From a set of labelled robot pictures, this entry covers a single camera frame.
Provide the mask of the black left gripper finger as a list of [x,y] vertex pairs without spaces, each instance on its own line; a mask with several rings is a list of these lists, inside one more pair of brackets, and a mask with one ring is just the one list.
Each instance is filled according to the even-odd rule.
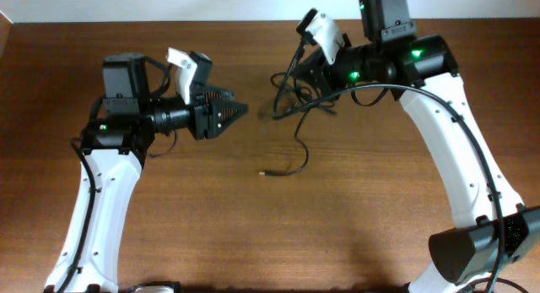
[[202,101],[207,104],[210,100],[234,100],[235,93],[232,90],[227,90],[218,86],[206,86],[202,89]]
[[211,100],[209,111],[207,138],[217,138],[248,112],[248,105],[232,100]]

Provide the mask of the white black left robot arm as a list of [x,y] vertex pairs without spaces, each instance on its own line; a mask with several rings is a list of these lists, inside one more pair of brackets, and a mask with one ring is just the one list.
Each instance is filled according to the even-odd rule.
[[79,138],[78,197],[46,292],[117,292],[118,258],[132,192],[156,135],[186,128],[196,140],[217,138],[248,107],[211,85],[212,60],[174,48],[161,63],[141,53],[105,57],[105,93]]

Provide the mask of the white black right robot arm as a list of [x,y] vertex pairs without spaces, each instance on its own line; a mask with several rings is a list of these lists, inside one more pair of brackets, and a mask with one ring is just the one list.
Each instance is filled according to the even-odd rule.
[[418,36],[407,0],[359,0],[367,43],[352,46],[312,9],[298,24],[316,51],[294,71],[323,100],[391,92],[419,130],[444,183],[454,227],[429,238],[427,269],[407,292],[492,290],[500,271],[539,243],[539,210],[501,173],[473,117],[456,59],[439,35]]

